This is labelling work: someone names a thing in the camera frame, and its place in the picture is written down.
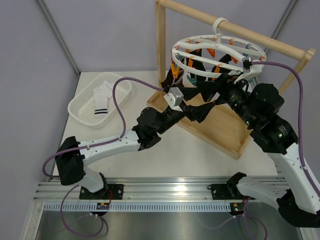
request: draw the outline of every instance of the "wooden rod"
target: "wooden rod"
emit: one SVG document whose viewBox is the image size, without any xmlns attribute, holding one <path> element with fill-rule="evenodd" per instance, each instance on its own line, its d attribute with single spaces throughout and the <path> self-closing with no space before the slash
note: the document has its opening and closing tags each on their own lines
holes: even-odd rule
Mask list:
<svg viewBox="0 0 320 240">
<path fill-rule="evenodd" d="M 158 64 L 158 82 L 166 79 L 166 8 L 155 0 L 156 53 Z"/>
<path fill-rule="evenodd" d="M 212 26 L 218 19 L 216 16 L 209 15 L 199 10 L 193 9 L 186 5 L 171 1 L 171 0 L 158 0 L 159 4 L 167 9 L 189 16 L 190 18 L 196 19 L 200 22 Z M 274 50 L 278 53 L 286 55 L 296 60 L 302 60 L 306 51 L 288 45 L 286 43 L 277 41 L 260 33 L 251 31 L 244 27 L 238 26 L 231 22 L 222 21 L 217 26 L 220 30 L 227 31 L 231 34 L 235 34 L 241 38 L 247 39 L 256 44 L 262 45 L 268 49 Z"/>
<path fill-rule="evenodd" d="M 305 56 L 296 64 L 294 67 L 294 70 L 299 74 L 302 69 L 308 64 L 308 62 L 312 59 L 314 54 L 316 53 L 316 50 L 314 48 L 309 48 L 309 50 L 306 52 Z M 279 88 L 279 94 L 283 95 L 284 92 L 287 90 L 287 88 L 292 84 L 292 82 L 296 79 L 296 77 L 290 73 L 289 76 L 286 78 L 286 80 L 282 83 L 282 85 Z"/>
</svg>

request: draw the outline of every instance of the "white plastic hanger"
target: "white plastic hanger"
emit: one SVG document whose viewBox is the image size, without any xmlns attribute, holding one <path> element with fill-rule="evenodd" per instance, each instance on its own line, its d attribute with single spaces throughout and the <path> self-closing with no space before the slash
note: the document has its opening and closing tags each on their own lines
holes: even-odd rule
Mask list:
<svg viewBox="0 0 320 240">
<path fill-rule="evenodd" d="M 255 45 L 249 41 L 242 40 L 240 38 L 223 36 L 222 32 L 217 32 L 217 26 L 222 21 L 227 21 L 227 20 L 223 17 L 220 17 L 214 22 L 214 24 L 212 26 L 212 31 L 214 32 L 215 35 L 193 36 L 193 37 L 188 37 L 188 38 L 185 38 L 185 39 L 178 41 L 172 48 L 172 59 L 173 59 L 174 63 L 177 66 L 179 66 L 181 69 L 183 69 L 189 73 L 199 75 L 199 76 L 204 76 L 207 78 L 217 78 L 221 75 L 221 73 L 207 72 L 207 71 L 202 71 L 202 70 L 192 68 L 192 67 L 187 66 L 186 64 L 182 63 L 181 61 L 179 61 L 176 56 L 181 55 L 181 56 L 189 58 L 189 59 L 191 58 L 192 60 L 197 60 L 197 61 L 200 61 L 203 63 L 211 64 L 213 66 L 219 66 L 220 68 L 229 69 L 229 70 L 231 70 L 231 72 L 229 73 L 230 75 L 237 75 L 237 74 L 239 74 L 239 72 L 243 72 L 243 68 L 239 67 L 239 66 L 227 64 L 224 62 L 216 61 L 216 60 L 213 60 L 212 58 L 206 58 L 203 56 L 196 56 L 194 54 L 187 53 L 183 50 L 178 50 L 178 48 L 181 47 L 181 48 L 189 49 L 189 50 L 214 49 L 217 51 L 221 51 L 225 54 L 229 54 L 230 56 L 232 56 L 234 59 L 238 60 L 241 63 L 244 61 L 244 59 L 246 59 L 246 57 L 243 56 L 243 53 L 249 54 L 250 56 L 258 57 L 261 59 L 261 61 L 266 60 L 265 52 L 257 45 Z M 189 43 L 192 40 L 196 41 L 198 43 Z M 229 40 L 229 41 L 232 40 L 233 42 L 241 43 L 241 44 L 244 44 L 245 46 L 250 45 L 250 47 L 254 50 L 247 49 L 245 47 L 228 45 L 228 44 L 222 43 L 222 40 Z M 253 65 L 253 66 L 251 66 L 251 68 L 253 67 L 254 72 L 250 71 L 249 73 L 242 74 L 240 76 L 241 78 L 239 77 L 238 79 L 239 80 L 244 79 L 244 78 L 247 79 L 247 77 L 251 78 L 253 75 L 255 77 L 256 75 L 258 75 L 262 71 L 263 65 Z"/>
</svg>

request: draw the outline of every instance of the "black stripe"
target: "black stripe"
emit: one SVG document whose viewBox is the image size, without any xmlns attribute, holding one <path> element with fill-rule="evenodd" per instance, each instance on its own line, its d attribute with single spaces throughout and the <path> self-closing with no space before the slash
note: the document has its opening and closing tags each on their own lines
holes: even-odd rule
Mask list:
<svg viewBox="0 0 320 240">
<path fill-rule="evenodd" d="M 107 114 L 108 112 L 107 111 L 101 111 L 101 112 L 95 112 L 94 115 L 96 114 Z"/>
<path fill-rule="evenodd" d="M 106 109 L 106 108 L 96 109 L 96 110 L 94 110 L 94 111 L 96 112 L 96 111 L 102 111 L 102 110 L 104 110 L 104 111 L 108 111 L 108 109 Z"/>
</svg>

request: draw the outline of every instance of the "hanger hook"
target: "hanger hook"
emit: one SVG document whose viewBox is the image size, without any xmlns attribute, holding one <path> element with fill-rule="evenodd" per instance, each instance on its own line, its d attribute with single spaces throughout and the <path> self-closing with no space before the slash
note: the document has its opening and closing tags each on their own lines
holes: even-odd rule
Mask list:
<svg viewBox="0 0 320 240">
<path fill-rule="evenodd" d="M 222 21 L 227 21 L 228 22 L 228 20 L 225 19 L 224 17 L 219 17 L 217 20 L 215 20 L 214 24 L 212 25 L 212 31 L 217 37 L 216 44 L 220 44 L 221 43 L 221 37 L 222 37 L 223 32 L 222 31 L 217 32 L 217 27 L 218 27 L 219 23 L 221 23 Z"/>
</svg>

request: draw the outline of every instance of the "white plastic basket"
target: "white plastic basket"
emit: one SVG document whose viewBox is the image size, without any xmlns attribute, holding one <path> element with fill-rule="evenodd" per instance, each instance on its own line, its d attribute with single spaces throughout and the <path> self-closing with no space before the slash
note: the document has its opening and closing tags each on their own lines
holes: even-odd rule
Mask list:
<svg viewBox="0 0 320 240">
<path fill-rule="evenodd" d="M 103 128 L 117 113 L 117 109 L 111 97 L 108 100 L 109 113 L 105 117 L 95 117 L 94 89 L 101 86 L 104 81 L 113 85 L 120 78 L 122 78 L 120 75 L 113 72 L 104 72 L 97 76 L 71 100 L 68 105 L 69 114 L 84 125 L 95 129 Z M 120 108 L 129 99 L 131 87 L 131 83 L 128 80 L 121 81 L 116 86 L 115 99 Z"/>
</svg>

